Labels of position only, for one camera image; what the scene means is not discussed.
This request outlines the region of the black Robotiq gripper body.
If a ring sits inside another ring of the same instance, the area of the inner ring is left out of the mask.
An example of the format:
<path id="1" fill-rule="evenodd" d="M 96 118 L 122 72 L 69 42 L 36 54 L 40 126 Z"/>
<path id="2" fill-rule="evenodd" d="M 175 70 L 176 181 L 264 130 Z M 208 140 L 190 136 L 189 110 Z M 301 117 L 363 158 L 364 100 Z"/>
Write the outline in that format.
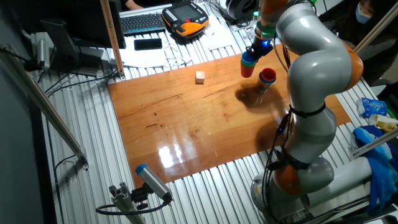
<path id="1" fill-rule="evenodd" d="M 253 58 L 261 58 L 273 50 L 271 40 L 262 40 L 257 37 L 250 46 L 250 55 Z"/>

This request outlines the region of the operator bare hand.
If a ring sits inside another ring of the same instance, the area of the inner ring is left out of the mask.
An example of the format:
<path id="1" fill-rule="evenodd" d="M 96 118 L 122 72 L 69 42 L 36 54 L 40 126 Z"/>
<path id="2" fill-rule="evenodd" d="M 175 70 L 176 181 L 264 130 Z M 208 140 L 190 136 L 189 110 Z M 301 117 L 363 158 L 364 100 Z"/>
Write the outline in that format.
<path id="1" fill-rule="evenodd" d="M 138 9 L 143 9 L 142 6 L 136 4 L 133 0 L 126 0 L 125 6 L 131 11 L 138 10 Z"/>

